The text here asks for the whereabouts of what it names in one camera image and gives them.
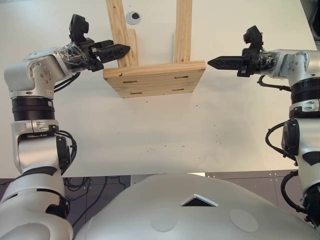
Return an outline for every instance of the white table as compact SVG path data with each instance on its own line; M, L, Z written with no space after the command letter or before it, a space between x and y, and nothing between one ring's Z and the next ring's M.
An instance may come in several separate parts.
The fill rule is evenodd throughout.
M140 65L170 63L176 1L123 0L123 6L125 13L137 11L142 17L133 26ZM96 42L112 39L105 0L0 4L0 72L33 51L67 44L74 13L89 22L88 37ZM316 49L300 0L194 0L191 59L240 55L246 47L243 34L253 25L263 32L267 50ZM60 128L78 143L76 159L65 175L292 169L292 161L264 140L268 128L287 120L290 94L260 87L257 79L207 66L192 94L122 99L102 72L83 72L54 100ZM12 160L13 116L2 76L0 102L0 177L9 178L19 173ZM281 135L279 130L271 140L280 144Z

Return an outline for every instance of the wooden board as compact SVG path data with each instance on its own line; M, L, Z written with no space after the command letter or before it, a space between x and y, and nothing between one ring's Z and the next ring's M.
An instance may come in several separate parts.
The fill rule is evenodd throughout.
M122 0L106 0L106 6L108 9L113 42L115 44L131 46ZM131 51L132 50L124 57L117 60L119 68L132 66L133 55Z
M138 44L137 44L137 35L135 29L128 29L128 36L130 41L131 50L129 54L131 54L131 66L139 66L138 60Z
M206 69L205 61L110 68L103 78L123 98L191 93Z
M176 0L176 30L174 63L185 63L191 58L192 0Z

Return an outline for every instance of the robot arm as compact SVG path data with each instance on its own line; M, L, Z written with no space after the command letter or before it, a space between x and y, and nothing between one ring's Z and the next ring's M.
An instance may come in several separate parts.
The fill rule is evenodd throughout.
M130 47L85 38L89 24L79 15L73 15L69 30L68 45L31 53L4 72L14 116L13 157L21 175L0 201L1 240L73 238L66 221L69 202L62 174L75 158L77 146L68 132L59 130L54 92L74 81L80 71L95 72L104 68L103 63L124 57ZM67 138L72 140L71 153Z
M298 166L298 173L283 179L281 192L287 203L307 214L306 220L320 225L320 52L312 50L265 51L262 34L256 26L247 30L243 39L249 48L242 56L219 56L208 64L219 70L237 70L238 77L262 75L258 83L263 87L291 92L292 105L289 120L270 129L266 136L269 146L289 157ZM262 81L264 76L288 79L289 86L271 85ZM271 145L268 136L283 126L281 147ZM304 197L304 208L295 205L287 196L285 185L299 175Z

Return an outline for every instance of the black cable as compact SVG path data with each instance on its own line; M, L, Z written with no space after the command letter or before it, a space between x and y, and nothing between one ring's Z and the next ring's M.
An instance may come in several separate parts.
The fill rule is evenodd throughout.
M298 171L292 171L290 172L288 175L286 175L283 179L282 179L282 182L281 182L281 187L280 187L280 190L281 190L281 194L284 198L284 200L286 201L287 204L289 204L290 207L294 208L297 212L301 212L303 214L308 214L307 210L301 206L298 206L297 204L295 204L290 198L289 196L287 195L287 192L286 192L286 185L287 185L287 182L292 179L293 177L295 176L298 176Z
M70 145L71 154L70 154L70 158L71 158L71 163L73 163L73 161L74 161L75 158L76 158L77 151L78 151L78 146L77 146L76 140L73 138L73 136L72 136L69 132L64 131L64 130L60 130L60 131L59 131L58 133L56 133L56 134L59 135L59 136L66 137L66 138L68 138L68 139L71 140L71 145ZM63 175L63 174L66 172L67 169L68 169L68 168L63 169L63 170L61 171L61 175Z
M271 147L272 149L276 150L278 153L282 154L282 156L283 156L284 158L287 157L287 158L289 158L289 159L291 159L291 160L293 160L293 161L296 162L296 157L295 157L295 156L286 153L283 149L281 149L281 148L279 148L279 147L273 146L273 145L270 143L270 141L269 141L269 136L270 136L275 130L283 127L284 125L285 125L285 121L282 122L282 123L279 123L279 124L275 125L274 127L270 128L270 129L268 129L268 132L267 132L266 135L265 135L265 142L266 142L266 144L267 144L269 147Z
M65 87L69 86L74 80L76 80L80 76L80 72L76 72L72 77L64 80L54 86L54 92L59 92L60 90L64 89Z
M106 187L106 185L107 185L107 179L108 179L108 177L105 176L105 177L104 177L104 184L103 184L103 187L102 187L102 189L101 189L101 191L100 191L99 196L96 198L96 200L95 200L89 207L86 208L86 210L84 210L84 212L77 218L77 220L75 220L75 222L72 224L72 227L74 227L74 226L77 224L77 222L79 222L79 220L82 218L82 216L83 216L90 208L92 208L93 205L95 205L95 204L98 202L98 200L100 199L100 197L101 197L101 195L102 195L102 193L103 193L103 191L105 190L105 187Z
M88 179L89 179L89 184L87 185L87 187L86 187L86 191L85 191L85 193L84 193L84 194L81 194L81 195L77 196L76 198L66 197L66 199L68 199L69 201L75 201L75 200L77 200L77 199L79 199L79 198L81 198L81 197L83 197L83 196L87 195L87 194L88 194L88 192L89 192L89 188L90 188L90 186L91 186L91 177L88 177Z
M266 75L261 75L259 77L259 80L257 81L257 83L262 86L262 87L267 87L267 88L274 88L274 89L279 89L280 91L282 90L285 90L285 91L288 91L288 92L291 92L291 88L289 86L281 86L281 85L272 85L272 84L267 84L267 83L264 83L262 81L262 79L265 77Z
M121 184L122 186L124 186L124 189L126 189L126 188L127 188L127 186L126 186L123 182L121 182L121 181L120 181L120 176L118 176L117 178L118 178L118 182L119 182L119 184Z
M82 183L80 185L72 185L69 180L67 180L67 185L66 187L71 191L71 192L76 192L78 191L79 189L81 189L88 181L89 178L87 177L83 177L82 178Z
M6 184L8 184L8 183L11 183L11 182L12 182L12 180L6 181L6 182L4 182L4 183L0 183L0 185L1 185L1 186L4 186L4 185L6 185Z

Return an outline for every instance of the plastic wrap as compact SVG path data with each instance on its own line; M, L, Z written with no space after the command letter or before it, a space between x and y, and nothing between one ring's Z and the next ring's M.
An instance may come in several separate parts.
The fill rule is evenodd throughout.
M73 42L57 50L64 64L72 73L80 72L88 68L89 59L85 53Z
M278 52L262 50L258 61L259 74L267 75L271 73L278 63L278 58Z

